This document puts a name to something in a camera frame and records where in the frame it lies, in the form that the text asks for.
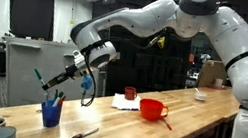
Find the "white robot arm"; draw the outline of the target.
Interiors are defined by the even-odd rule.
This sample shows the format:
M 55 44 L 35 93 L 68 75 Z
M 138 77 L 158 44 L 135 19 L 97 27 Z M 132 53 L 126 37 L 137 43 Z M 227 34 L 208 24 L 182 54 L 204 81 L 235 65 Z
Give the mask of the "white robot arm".
M 218 0 L 157 0 L 140 9 L 122 8 L 75 26 L 71 39 L 77 50 L 75 62 L 43 85 L 49 89 L 69 78 L 79 77 L 100 68 L 116 56 L 110 38 L 99 31 L 122 26 L 138 37 L 150 37 L 172 28 L 180 38 L 188 39 L 202 32 L 226 67 L 232 93 L 240 109 L 231 138 L 248 138 L 248 24 Z

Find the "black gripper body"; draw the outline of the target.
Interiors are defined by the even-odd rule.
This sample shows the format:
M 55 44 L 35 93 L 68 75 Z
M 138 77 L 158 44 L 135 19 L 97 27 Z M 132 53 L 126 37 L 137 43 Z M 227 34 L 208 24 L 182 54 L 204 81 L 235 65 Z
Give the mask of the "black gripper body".
M 63 77 L 66 79 L 71 78 L 72 80 L 75 80 L 77 78 L 80 78 L 83 75 L 81 71 L 77 68 L 76 65 L 70 65 L 65 67 L 65 73 L 63 74 Z

